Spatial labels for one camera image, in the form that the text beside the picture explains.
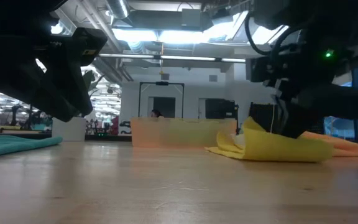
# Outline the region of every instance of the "door frame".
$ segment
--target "door frame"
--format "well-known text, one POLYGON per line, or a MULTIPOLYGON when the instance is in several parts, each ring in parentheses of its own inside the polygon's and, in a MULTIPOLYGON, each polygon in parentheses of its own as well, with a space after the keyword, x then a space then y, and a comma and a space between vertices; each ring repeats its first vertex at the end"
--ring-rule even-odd
POLYGON ((169 82, 140 82, 139 83, 139 105, 137 107, 137 116, 140 117, 140 102, 142 100, 142 85, 143 84, 154 84, 156 86, 168 86, 168 85, 181 85, 181 117, 183 118, 183 108, 185 107, 185 84, 184 83, 169 83, 169 82))

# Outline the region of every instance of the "yellow cloth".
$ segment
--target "yellow cloth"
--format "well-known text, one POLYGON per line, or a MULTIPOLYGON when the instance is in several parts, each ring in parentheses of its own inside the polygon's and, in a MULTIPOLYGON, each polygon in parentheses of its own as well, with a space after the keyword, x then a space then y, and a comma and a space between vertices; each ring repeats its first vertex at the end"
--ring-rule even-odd
POLYGON ((317 139, 287 138, 266 132, 251 117, 243 126, 245 147, 235 145, 223 133, 217 135, 217 147, 207 147, 222 156, 253 161, 321 162, 332 157, 333 146, 317 139))

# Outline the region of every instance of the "doorway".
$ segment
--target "doorway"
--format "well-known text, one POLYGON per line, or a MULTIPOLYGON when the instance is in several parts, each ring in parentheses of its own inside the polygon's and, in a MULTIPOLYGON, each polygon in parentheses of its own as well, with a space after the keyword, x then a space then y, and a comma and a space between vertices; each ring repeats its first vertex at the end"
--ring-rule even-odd
POLYGON ((175 97, 150 97, 149 111, 159 110, 164 118, 174 118, 176 111, 175 97))

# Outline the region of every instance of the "orange cloth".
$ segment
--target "orange cloth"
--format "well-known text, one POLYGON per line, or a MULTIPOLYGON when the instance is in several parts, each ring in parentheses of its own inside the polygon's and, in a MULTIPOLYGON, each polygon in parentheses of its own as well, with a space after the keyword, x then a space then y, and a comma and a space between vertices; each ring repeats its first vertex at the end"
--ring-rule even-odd
POLYGON ((320 139, 334 146, 334 157, 357 157, 358 143, 350 142, 344 139, 335 138, 325 134, 316 134, 305 131, 302 137, 306 139, 320 139))

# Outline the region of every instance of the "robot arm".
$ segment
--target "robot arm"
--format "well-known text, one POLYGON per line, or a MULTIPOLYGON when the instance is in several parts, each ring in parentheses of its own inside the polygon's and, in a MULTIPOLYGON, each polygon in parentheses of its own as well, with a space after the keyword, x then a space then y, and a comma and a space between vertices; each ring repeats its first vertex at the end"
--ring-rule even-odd
POLYGON ((331 84, 358 67, 358 0, 255 0, 244 24, 251 46, 263 55, 251 62, 251 81, 277 89, 274 133, 297 138, 324 116, 358 119, 358 89, 331 84), (289 28, 262 51, 249 32, 251 17, 268 29, 289 28), (295 32, 298 42, 282 45, 295 32))
POLYGON ((62 121, 92 111, 81 66, 89 65, 107 42, 96 29, 52 35, 58 19, 50 12, 66 1, 0 1, 0 92, 62 121), (45 65, 45 73, 35 59, 45 65))

